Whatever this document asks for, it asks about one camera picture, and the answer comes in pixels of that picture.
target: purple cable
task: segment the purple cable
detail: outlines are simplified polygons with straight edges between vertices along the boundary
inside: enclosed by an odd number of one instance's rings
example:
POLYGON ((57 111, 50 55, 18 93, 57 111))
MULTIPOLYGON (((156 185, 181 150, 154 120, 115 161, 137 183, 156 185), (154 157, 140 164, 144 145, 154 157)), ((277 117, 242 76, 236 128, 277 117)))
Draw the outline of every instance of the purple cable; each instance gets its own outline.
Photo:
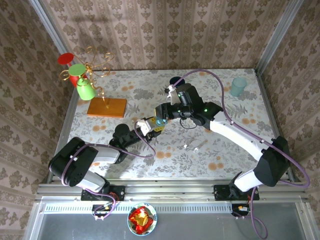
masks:
POLYGON ((257 217, 254 216, 254 197, 255 197, 255 192, 256 192, 256 190, 257 190, 257 187, 255 186, 255 187, 253 188, 252 194, 251 194, 250 216, 246 216, 246 217, 248 217, 248 218, 251 217, 251 222, 252 222, 252 226, 253 226, 253 229, 254 229, 255 233, 258 235, 259 238, 265 240, 265 239, 267 239, 267 237, 268 237, 268 230, 267 230, 267 228, 266 228, 266 225, 265 225, 259 218, 257 218, 257 217), (258 233, 258 230, 257 230, 257 227, 256 227, 256 224, 255 224, 254 219, 256 219, 256 220, 257 220, 260 224, 262 224, 262 226, 264 227, 264 229, 265 229, 265 237, 262 237, 262 236, 260 235, 260 233, 258 233))
POLYGON ((152 158, 154 158, 155 156, 156 156, 156 150, 142 137, 142 136, 140 136, 140 134, 138 133, 138 131, 137 131, 137 122, 138 121, 136 121, 135 123, 134 123, 134 132, 135 132, 135 134, 138 136, 138 138, 140 138, 140 140, 142 141, 142 142, 144 142, 149 148, 151 148, 151 150, 153 151, 153 154, 151 155, 151 156, 136 156, 136 157, 140 157, 140 158, 145 158, 145 159, 152 159, 152 158))
POLYGON ((175 87, 180 81, 182 81, 182 79, 184 79, 185 77, 189 76, 190 74, 196 73, 196 72, 205 72, 208 74, 211 74, 212 76, 214 76, 220 86, 221 86, 221 92, 222 92, 222 96, 221 96, 221 104, 222 104, 222 109, 223 109, 223 113, 226 117, 226 119, 232 124, 234 125, 236 128, 240 129, 242 132, 246 133, 247 135, 257 139, 259 142, 266 144, 268 147, 273 148, 275 151, 277 151, 278 153, 280 153, 282 156, 284 156, 286 159, 288 159, 293 165, 295 165, 304 175, 305 179, 306 179, 306 184, 294 184, 288 181, 284 181, 284 180, 280 180, 280 182, 285 183, 287 185, 290 186, 294 186, 294 187, 298 187, 298 188, 307 188, 310 185, 310 178, 307 174, 307 172, 303 169, 302 166, 300 166, 299 163, 297 163, 292 157, 290 157, 289 155, 287 155, 286 153, 284 153, 283 151, 281 151, 280 149, 278 149, 277 147, 275 147, 274 145, 272 145, 271 143, 267 142, 266 140, 264 140, 263 138, 255 135, 254 133, 244 129, 242 126, 238 125, 236 122, 234 122, 231 117, 228 115, 227 113, 227 109, 225 106, 225 91, 224 91, 224 85, 222 83, 222 81, 220 80, 220 78, 218 77, 218 75, 214 74, 213 72, 209 71, 209 70, 205 70, 205 69, 196 69, 196 70, 192 70, 188 73, 186 73, 185 75, 183 75, 174 85, 173 87, 175 87))
POLYGON ((238 215, 238 216, 241 217, 241 218, 244 217, 244 218, 246 218, 246 219, 251 219, 255 233, 259 236, 259 238, 261 238, 261 239, 263 239, 263 240, 267 239, 267 237, 268 237, 268 230, 267 230, 266 225, 264 224, 264 222, 263 222, 260 218, 252 215, 252 210, 251 210, 251 216, 242 216, 242 215, 240 215, 239 213, 237 213, 237 212, 235 212, 235 211, 234 211, 233 213, 236 214, 236 215, 238 215), (264 230, 265 230, 265 232, 266 232, 266 233, 265 233, 265 237, 260 236, 260 234, 258 233, 258 230, 257 230, 257 228, 256 228, 256 225, 254 224, 254 220, 258 221, 258 222, 261 224, 261 226, 264 228, 264 230))
MULTIPOLYGON (((106 217, 108 217, 114 210, 115 210, 115 207, 116 207, 116 200, 113 196, 109 195, 109 194, 104 194, 104 193, 97 193, 97 192, 94 192, 94 191, 91 191, 90 189, 84 189, 86 191, 88 191, 89 193, 93 194, 93 195, 97 195, 97 196, 105 196, 105 197, 108 197, 108 198, 111 198, 112 199, 112 207, 111 207, 111 210, 104 216, 102 216, 103 219, 105 219, 106 217)), ((101 206, 98 206, 95 210, 94 210, 94 214, 96 214, 97 210, 101 208, 101 206)))

